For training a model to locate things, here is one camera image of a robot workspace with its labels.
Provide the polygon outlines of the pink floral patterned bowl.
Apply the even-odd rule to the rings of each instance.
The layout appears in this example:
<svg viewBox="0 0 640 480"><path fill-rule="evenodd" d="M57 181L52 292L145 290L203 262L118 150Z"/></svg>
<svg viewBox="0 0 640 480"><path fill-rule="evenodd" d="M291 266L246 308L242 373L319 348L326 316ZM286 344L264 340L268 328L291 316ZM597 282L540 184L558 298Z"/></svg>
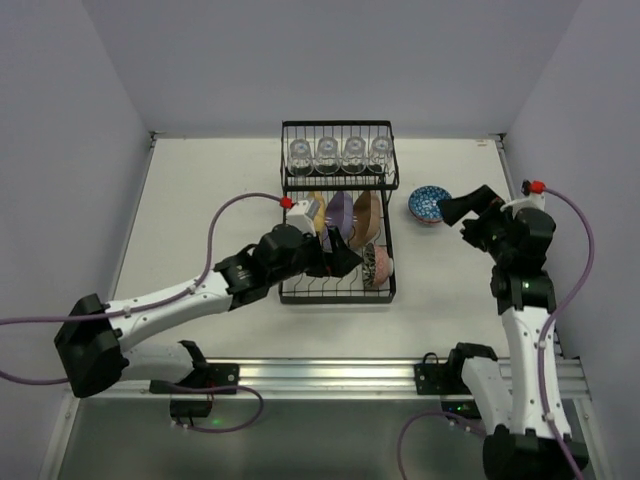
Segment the pink floral patterned bowl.
<svg viewBox="0 0 640 480"><path fill-rule="evenodd" d="M393 259L383 247L374 246L373 287L382 286L394 273Z"/></svg>

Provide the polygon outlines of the yellow square panda plate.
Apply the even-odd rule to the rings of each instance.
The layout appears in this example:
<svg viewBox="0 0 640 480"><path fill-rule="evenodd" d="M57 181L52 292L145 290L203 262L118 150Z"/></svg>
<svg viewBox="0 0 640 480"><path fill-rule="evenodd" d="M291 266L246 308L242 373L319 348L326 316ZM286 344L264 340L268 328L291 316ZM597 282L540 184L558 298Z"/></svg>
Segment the yellow square panda plate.
<svg viewBox="0 0 640 480"><path fill-rule="evenodd" d="M324 196L319 191L311 191L307 195L307 199L315 205L313 224L315 232L321 236L325 229L326 218L326 202Z"/></svg>

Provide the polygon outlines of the purple square plate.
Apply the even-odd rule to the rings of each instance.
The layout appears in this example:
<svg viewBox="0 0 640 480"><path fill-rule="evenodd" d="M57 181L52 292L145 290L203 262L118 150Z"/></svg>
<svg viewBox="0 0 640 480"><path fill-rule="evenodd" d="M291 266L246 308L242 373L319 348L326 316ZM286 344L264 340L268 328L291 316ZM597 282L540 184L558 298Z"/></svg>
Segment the purple square plate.
<svg viewBox="0 0 640 480"><path fill-rule="evenodd" d="M337 227L343 240L348 243L353 233L353 198L347 191L336 192L325 211L325 227Z"/></svg>

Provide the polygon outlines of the blue patterned bowl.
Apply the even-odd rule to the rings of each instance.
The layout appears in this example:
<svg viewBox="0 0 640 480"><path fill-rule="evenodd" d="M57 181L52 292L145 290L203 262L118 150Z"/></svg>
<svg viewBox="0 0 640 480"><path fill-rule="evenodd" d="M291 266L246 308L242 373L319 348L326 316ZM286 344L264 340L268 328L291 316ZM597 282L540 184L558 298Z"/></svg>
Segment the blue patterned bowl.
<svg viewBox="0 0 640 480"><path fill-rule="evenodd" d="M450 200L451 198L451 194L440 186L421 186L409 195L408 209L411 215L420 223L435 225L443 221L438 202Z"/></svg>

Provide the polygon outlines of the black white leaf bowl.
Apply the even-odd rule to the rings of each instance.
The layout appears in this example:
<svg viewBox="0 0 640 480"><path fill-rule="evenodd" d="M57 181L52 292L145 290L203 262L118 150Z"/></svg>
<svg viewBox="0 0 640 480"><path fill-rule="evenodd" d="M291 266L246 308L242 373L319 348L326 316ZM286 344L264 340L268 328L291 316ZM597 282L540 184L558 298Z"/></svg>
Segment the black white leaf bowl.
<svg viewBox="0 0 640 480"><path fill-rule="evenodd" d="M362 280L365 289L372 289L377 273L376 245L368 243L363 248Z"/></svg>

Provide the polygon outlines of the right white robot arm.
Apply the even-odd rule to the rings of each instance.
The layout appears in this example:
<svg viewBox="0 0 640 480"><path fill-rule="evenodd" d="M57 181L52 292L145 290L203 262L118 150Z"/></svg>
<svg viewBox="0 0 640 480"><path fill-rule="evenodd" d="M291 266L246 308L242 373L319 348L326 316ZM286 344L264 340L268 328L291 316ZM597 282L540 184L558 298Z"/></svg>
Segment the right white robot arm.
<svg viewBox="0 0 640 480"><path fill-rule="evenodd" d="M575 440L557 376L554 331L562 306L544 269L556 223L545 211L546 187L526 182L505 201L483 185L438 201L443 221L494 261L491 293L505 331L511 382L493 350L460 343L448 363L474 397L485 427L483 469L489 479L580 479L588 449Z"/></svg>

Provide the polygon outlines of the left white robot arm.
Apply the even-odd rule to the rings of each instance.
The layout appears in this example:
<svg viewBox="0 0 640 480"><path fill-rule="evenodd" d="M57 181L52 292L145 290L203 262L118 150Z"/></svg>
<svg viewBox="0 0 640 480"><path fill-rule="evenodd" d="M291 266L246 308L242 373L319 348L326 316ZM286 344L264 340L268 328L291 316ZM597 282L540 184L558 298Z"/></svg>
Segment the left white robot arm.
<svg viewBox="0 0 640 480"><path fill-rule="evenodd" d="M195 342L162 347L149 344L149 338L255 303L298 275L342 278L362 264L337 228L328 236L331 246L324 248L317 236L282 224L202 278L137 299L104 303L96 294L82 297L54 339L72 392L87 398L128 380L209 386L206 359Z"/></svg>

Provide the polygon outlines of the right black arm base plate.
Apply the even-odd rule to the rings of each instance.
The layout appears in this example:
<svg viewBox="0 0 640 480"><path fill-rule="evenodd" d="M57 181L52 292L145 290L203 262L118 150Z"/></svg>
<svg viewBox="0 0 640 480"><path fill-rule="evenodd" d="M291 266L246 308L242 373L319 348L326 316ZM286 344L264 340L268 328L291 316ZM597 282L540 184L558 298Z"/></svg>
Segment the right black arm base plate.
<svg viewBox="0 0 640 480"><path fill-rule="evenodd" d="M457 378L447 362L441 362L434 352L427 352L413 366L414 385L418 395L463 395L469 391Z"/></svg>

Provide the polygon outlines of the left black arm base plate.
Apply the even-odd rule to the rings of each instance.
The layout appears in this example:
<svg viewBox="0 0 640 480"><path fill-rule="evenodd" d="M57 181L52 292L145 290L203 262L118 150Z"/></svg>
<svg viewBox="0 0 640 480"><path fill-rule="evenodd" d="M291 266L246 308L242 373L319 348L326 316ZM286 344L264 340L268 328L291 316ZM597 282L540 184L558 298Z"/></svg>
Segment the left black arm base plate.
<svg viewBox="0 0 640 480"><path fill-rule="evenodd" d="M233 395L240 378L237 363L200 363L183 380L177 383L152 380L149 392L152 394L212 394L216 389L222 394Z"/></svg>

